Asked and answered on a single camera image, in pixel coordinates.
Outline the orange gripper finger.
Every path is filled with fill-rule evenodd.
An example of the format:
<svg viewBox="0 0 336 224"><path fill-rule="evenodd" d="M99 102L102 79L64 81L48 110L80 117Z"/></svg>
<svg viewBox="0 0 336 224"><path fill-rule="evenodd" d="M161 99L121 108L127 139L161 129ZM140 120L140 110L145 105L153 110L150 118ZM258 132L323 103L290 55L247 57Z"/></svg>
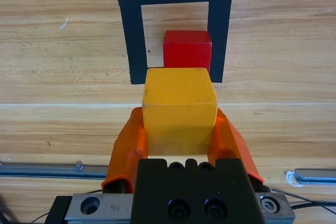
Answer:
<svg viewBox="0 0 336 224"><path fill-rule="evenodd" d="M237 158L243 163L250 183L256 193L269 193L270 189L264 185L264 179L259 175L244 138L231 124L227 116L218 109L212 141L208 151L208 161L215 165L220 158Z"/></svg>
<svg viewBox="0 0 336 224"><path fill-rule="evenodd" d="M142 108L132 110L130 118L114 143L104 193L134 193L139 160L148 157Z"/></svg>

